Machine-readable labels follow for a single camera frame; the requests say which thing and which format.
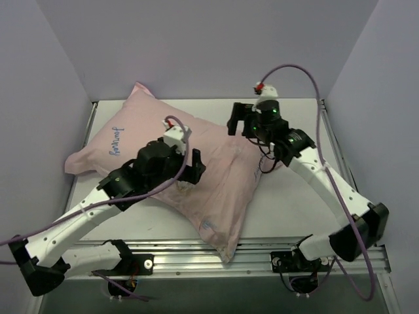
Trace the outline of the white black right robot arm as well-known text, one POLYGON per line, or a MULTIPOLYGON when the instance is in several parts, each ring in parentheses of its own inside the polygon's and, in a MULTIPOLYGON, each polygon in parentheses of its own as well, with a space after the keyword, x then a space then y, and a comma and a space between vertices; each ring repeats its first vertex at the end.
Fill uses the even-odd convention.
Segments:
POLYGON ((363 249, 383 236, 389 210, 373 204, 355 191, 331 166, 320 159, 315 142, 302 130, 290 128, 280 114, 276 100, 257 105, 235 102, 227 122, 228 134, 235 135, 239 121, 242 135, 269 148, 277 162, 294 171, 325 202, 340 229, 328 235, 310 235, 291 253, 292 265, 305 270, 321 257, 337 256, 352 262, 363 249))

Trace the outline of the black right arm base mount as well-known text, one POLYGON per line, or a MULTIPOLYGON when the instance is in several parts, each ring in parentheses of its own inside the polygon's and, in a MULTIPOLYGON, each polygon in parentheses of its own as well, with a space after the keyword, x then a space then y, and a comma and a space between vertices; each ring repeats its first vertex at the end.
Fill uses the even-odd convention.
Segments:
POLYGON ((318 258, 308 261, 292 251, 272 251, 270 261, 274 273, 315 273, 326 272, 330 268, 327 258, 318 258))

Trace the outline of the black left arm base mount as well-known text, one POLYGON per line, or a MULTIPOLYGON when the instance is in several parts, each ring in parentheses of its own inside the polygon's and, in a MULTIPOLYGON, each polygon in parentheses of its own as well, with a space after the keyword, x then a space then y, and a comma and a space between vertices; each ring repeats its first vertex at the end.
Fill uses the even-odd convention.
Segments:
POLYGON ((122 257, 122 260, 113 269, 101 269, 97 272, 106 276, 152 275, 153 267, 153 254, 132 254, 122 257))

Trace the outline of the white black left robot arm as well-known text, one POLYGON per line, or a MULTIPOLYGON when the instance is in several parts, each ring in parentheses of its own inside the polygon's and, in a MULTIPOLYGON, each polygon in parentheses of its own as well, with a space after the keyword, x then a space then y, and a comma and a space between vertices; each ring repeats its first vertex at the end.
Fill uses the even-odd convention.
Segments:
POLYGON ((176 181, 197 184, 205 170, 199 149, 187 153, 159 138, 141 148, 136 158, 111 171, 46 230, 13 237, 8 246, 32 295, 45 295, 67 278, 94 271, 132 274, 136 259, 121 239, 90 248, 72 246, 101 223, 176 181))

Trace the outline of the pink purple Elsa pillowcase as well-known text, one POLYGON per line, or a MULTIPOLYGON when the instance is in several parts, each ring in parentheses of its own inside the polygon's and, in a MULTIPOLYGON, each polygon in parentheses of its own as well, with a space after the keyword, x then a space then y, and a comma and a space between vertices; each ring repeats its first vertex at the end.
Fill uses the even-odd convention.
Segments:
POLYGON ((246 208, 270 164, 246 138, 229 136, 227 128, 196 118, 157 99, 144 85, 136 83, 122 109, 89 143, 65 161, 66 173, 79 175, 96 171, 105 177, 138 150, 164 133, 162 121, 173 115, 192 133, 189 148, 201 152, 206 170, 196 185, 175 183, 156 194, 157 200, 183 214, 221 256, 232 260, 238 245, 246 208))

